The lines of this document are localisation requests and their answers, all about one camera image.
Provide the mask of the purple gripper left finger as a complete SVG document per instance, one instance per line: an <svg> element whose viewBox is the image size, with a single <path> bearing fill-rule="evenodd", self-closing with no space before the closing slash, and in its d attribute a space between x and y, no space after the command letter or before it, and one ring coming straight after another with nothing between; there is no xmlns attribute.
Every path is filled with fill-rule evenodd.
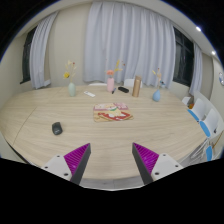
<svg viewBox="0 0 224 224"><path fill-rule="evenodd" d="M91 154L89 143L66 155L56 155L42 169L79 185Z"/></svg>

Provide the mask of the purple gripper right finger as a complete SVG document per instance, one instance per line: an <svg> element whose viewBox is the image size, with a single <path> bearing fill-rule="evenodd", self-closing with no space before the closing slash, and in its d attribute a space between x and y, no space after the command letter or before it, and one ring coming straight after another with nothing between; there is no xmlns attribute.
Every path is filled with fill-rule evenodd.
<svg viewBox="0 0 224 224"><path fill-rule="evenodd" d="M132 144L132 154L145 185L182 169L168 154L157 154L137 143Z"/></svg>

